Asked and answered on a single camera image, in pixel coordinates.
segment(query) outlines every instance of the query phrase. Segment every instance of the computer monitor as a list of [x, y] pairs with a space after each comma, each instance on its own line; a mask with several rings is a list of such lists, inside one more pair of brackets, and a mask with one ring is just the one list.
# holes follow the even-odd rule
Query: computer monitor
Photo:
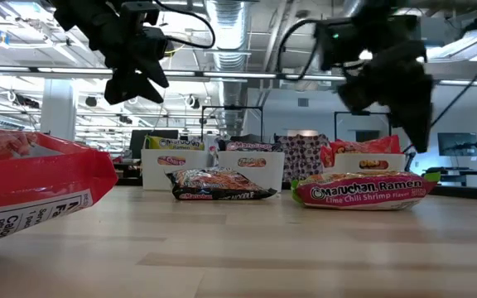
[[177, 130], [134, 130], [130, 139], [130, 150], [133, 159], [141, 159], [141, 149], [145, 143], [146, 136], [166, 137], [177, 140], [179, 131]]
[[440, 132], [437, 133], [440, 156], [477, 156], [477, 148], [455, 149], [455, 146], [465, 143], [476, 143], [475, 133]]

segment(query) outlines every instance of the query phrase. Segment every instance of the pink ramen package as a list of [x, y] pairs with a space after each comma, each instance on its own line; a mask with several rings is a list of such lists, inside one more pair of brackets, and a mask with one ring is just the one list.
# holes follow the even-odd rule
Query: pink ramen package
[[296, 201], [310, 207], [357, 210], [401, 210], [419, 203], [436, 182], [413, 173], [377, 171], [313, 175], [294, 181]]

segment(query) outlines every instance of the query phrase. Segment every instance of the ceiling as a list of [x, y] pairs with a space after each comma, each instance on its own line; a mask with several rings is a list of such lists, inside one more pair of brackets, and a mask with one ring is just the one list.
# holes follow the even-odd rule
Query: ceiling
[[[174, 1], [175, 5], [181, 5], [185, 2], [186, 0]], [[424, 8], [403, 8], [399, 13], [427, 14], [435, 19], [442, 19], [445, 22], [443, 17], [452, 12], [449, 2], [420, 1], [416, 3]], [[454, 11], [456, 16], [472, 13], [470, 11], [477, 9], [476, 1], [471, 3], [474, 4], [457, 7], [458, 9]], [[200, 0], [195, 1], [195, 7], [201, 4]], [[282, 33], [301, 17], [326, 19], [339, 16], [343, 10], [343, 1], [340, 0], [260, 0], [251, 1], [250, 4], [248, 50], [246, 53], [248, 55], [246, 71], [248, 72], [274, 71], [274, 57], [273, 55], [267, 55], [267, 50], [273, 53], [277, 49]], [[63, 32], [52, 16], [53, 11], [47, 5], [47, 2], [43, 0], [0, 1], [0, 65], [103, 68], [104, 57], [100, 53], [92, 52], [88, 49], [88, 40], [78, 28]], [[458, 20], [454, 27], [461, 26], [461, 20]], [[194, 18], [186, 22], [185, 16], [174, 12], [162, 12], [158, 25], [161, 25], [161, 29], [169, 35], [190, 39], [199, 43], [210, 41], [210, 35], [205, 25]], [[283, 67], [285, 69], [298, 71], [298, 68], [306, 63], [313, 45], [312, 32], [312, 26], [304, 26], [287, 42], [287, 53], [283, 56]], [[199, 50], [180, 45], [176, 45], [176, 49], [179, 50], [171, 58], [165, 58], [161, 61], [161, 67], [164, 70], [214, 70], [214, 50]], [[449, 77], [464, 78], [470, 75], [470, 70], [466, 71], [465, 67], [456, 66], [451, 68], [450, 64], [432, 65], [432, 69], [441, 76], [449, 75]], [[157, 90], [165, 99], [165, 103], [162, 106], [146, 99], [137, 99], [137, 102], [109, 106], [102, 99], [106, 83], [105, 79], [72, 80], [74, 81], [75, 89], [79, 92], [78, 112], [85, 114], [85, 116], [79, 117], [77, 120], [77, 125], [81, 127], [84, 125], [97, 127], [127, 126], [125, 123], [119, 122], [118, 116], [95, 117], [90, 115], [91, 113], [136, 114], [137, 116], [133, 118], [137, 120], [135, 123], [141, 127], [161, 127], [166, 125], [169, 127], [194, 127], [199, 126], [200, 110], [186, 107], [186, 98], [192, 95], [198, 98], [204, 105], [219, 105], [218, 84], [214, 79], [206, 79], [204, 81], [171, 81], [171, 86], [167, 90], [157, 87]], [[0, 111], [26, 110], [33, 113], [37, 112], [37, 110], [32, 108], [15, 105], [10, 100], [12, 95], [9, 95], [8, 92], [11, 90], [15, 94], [27, 96], [41, 105], [43, 84], [44, 79], [39, 77], [0, 75]], [[300, 113], [325, 113], [344, 108], [335, 94], [321, 90], [323, 89], [316, 88], [316, 90], [298, 93], [292, 87], [281, 89], [279, 84], [274, 84], [270, 88], [270, 94], [265, 103], [265, 110], [280, 111], [282, 113], [295, 111], [294, 104], [296, 99], [300, 97], [310, 99], [309, 107], [301, 108]], [[249, 102], [251, 103], [252, 93], [249, 91]], [[91, 108], [85, 104], [85, 100], [89, 96], [94, 96], [98, 99], [96, 107]], [[160, 114], [173, 115], [176, 118], [174, 118], [175, 120], [170, 118], [167, 123], [166, 119], [158, 117]], [[210, 127], [217, 126], [219, 116], [217, 113], [215, 115], [217, 119], [210, 120], [210, 123], [208, 123]], [[16, 124], [34, 127], [39, 122], [40, 116], [35, 114], [0, 115], [0, 125]], [[129, 129], [113, 129], [108, 134], [113, 134], [115, 131], [122, 132], [119, 134], [123, 135], [122, 137], [115, 137], [115, 143], [124, 144], [129, 140]], [[106, 132], [93, 132], [92, 137], [101, 138], [106, 134]], [[80, 137], [82, 140], [85, 139], [84, 132], [80, 136], [83, 136]], [[113, 146], [113, 149], [120, 150], [122, 146], [116, 145]]]

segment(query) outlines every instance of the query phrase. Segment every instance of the white pillar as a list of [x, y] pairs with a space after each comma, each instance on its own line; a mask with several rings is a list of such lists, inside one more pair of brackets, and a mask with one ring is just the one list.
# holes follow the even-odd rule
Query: white pillar
[[41, 105], [41, 132], [74, 141], [78, 93], [70, 79], [46, 79]]

